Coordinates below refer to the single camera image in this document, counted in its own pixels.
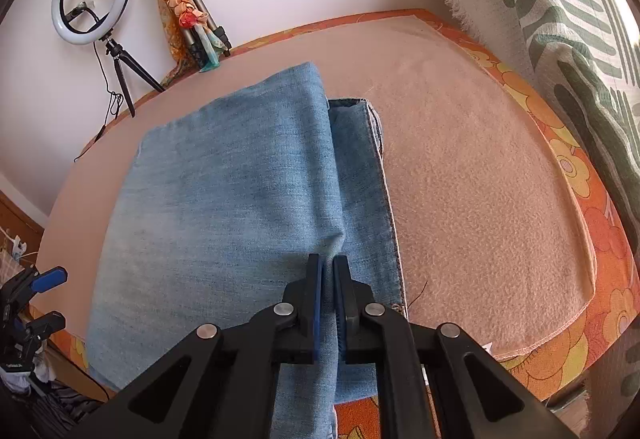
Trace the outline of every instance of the jeans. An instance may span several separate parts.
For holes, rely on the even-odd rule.
[[[309,253],[326,259],[320,353],[282,365],[274,439],[325,439],[334,403],[376,393],[371,365],[338,361],[333,257],[404,305],[380,121],[365,100],[328,102],[305,63],[143,138],[98,267],[92,368],[124,387],[202,323],[224,329],[279,302]]]

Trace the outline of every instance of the colorful floral fabric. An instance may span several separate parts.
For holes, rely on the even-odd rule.
[[[640,311],[640,281],[622,223],[587,154],[544,100],[513,70],[461,31],[426,10],[365,13],[290,29],[231,51],[232,56],[299,34],[391,16],[415,15],[466,51],[529,113],[549,142],[574,191],[596,251],[596,293],[584,313],[564,332],[535,351],[502,362],[530,392],[546,399],[575,379],[622,334]],[[52,337],[79,367],[88,362],[81,340],[66,331]],[[340,439],[380,437],[375,398],[337,406]]]

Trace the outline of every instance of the black tripod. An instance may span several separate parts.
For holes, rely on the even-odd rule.
[[[133,118],[136,115],[136,109],[133,106],[133,101],[131,100],[131,95],[129,94],[129,88],[127,87],[127,82],[124,79],[124,74],[122,73],[122,65],[120,65],[120,60],[127,64],[130,69],[132,69],[138,76],[145,80],[146,83],[151,85],[159,93],[164,91],[164,87],[156,82],[154,77],[146,72],[144,67],[136,62],[134,58],[122,48],[122,45],[118,44],[118,42],[116,42],[111,37],[111,31],[108,31],[107,34],[105,34],[104,37],[102,37],[100,40],[106,44],[107,54],[113,56],[113,66],[116,69],[118,82],[120,82],[120,88],[122,89],[122,95],[124,95],[124,99],[127,102],[127,106],[129,107],[129,112],[131,113],[131,117]]]

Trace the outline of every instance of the green and white curtain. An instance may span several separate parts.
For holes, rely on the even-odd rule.
[[[620,0],[446,0],[589,154],[640,263],[640,48]]]

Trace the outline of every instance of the tripod leg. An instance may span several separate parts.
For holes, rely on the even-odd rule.
[[[146,72],[144,67],[140,65],[138,62],[136,62],[129,53],[123,50],[120,53],[120,59],[124,63],[126,63],[129,67],[131,67],[131,69],[133,69],[138,74],[138,76],[140,76],[143,80],[145,80],[145,82],[151,85],[156,91],[158,91],[159,93],[164,91],[164,87],[162,87],[162,85],[156,82],[154,77],[152,77],[148,72]]]
[[[127,87],[127,82],[124,79],[124,74],[122,74],[122,66],[120,65],[120,60],[117,58],[114,59],[113,66],[116,68],[118,82],[120,82],[120,88],[122,89],[122,94],[124,95],[124,99],[127,102],[127,106],[129,107],[129,112],[131,113],[131,117],[134,118],[136,115],[136,108],[133,106],[133,102],[131,101],[131,96],[129,95],[129,88]]]

